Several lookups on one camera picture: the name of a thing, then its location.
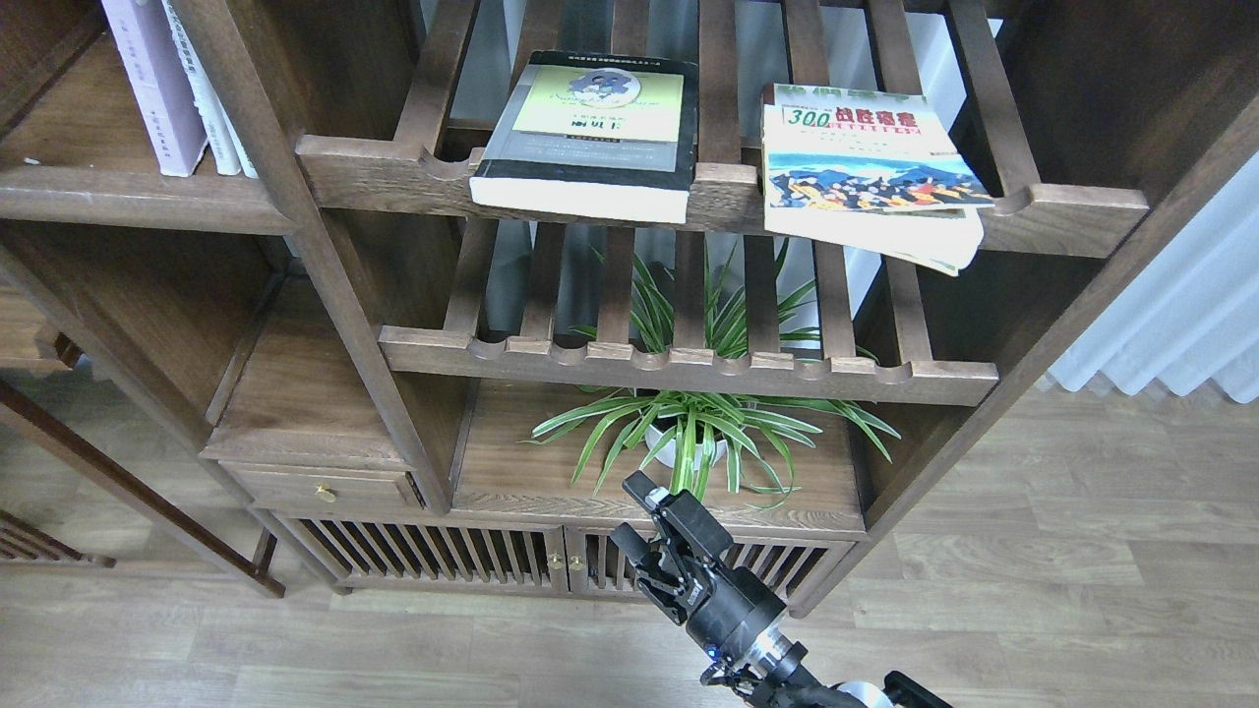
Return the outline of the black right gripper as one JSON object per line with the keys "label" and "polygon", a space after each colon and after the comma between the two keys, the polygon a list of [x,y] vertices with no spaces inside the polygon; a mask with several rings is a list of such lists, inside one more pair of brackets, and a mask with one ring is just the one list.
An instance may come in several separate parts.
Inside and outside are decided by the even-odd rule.
{"label": "black right gripper", "polygon": [[635,569],[637,587],[721,671],[771,666],[788,650],[778,624],[784,602],[750,569],[730,569],[721,556],[730,533],[692,493],[669,493],[642,471],[624,477],[624,493],[643,506],[658,532],[647,542],[626,523],[611,534]]}

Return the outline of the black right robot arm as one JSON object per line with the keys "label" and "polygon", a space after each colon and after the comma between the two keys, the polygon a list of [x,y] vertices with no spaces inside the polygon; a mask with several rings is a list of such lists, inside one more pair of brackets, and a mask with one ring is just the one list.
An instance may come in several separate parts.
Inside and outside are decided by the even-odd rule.
{"label": "black right robot arm", "polygon": [[624,479],[624,493],[658,534],[646,542],[624,523],[612,540],[635,568],[635,587],[711,660],[703,685],[728,687],[752,707],[947,705],[900,671],[888,673],[883,687],[823,684],[805,666],[805,645],[779,630],[784,601],[747,567],[724,564],[733,538],[692,493],[669,493],[642,471]]}

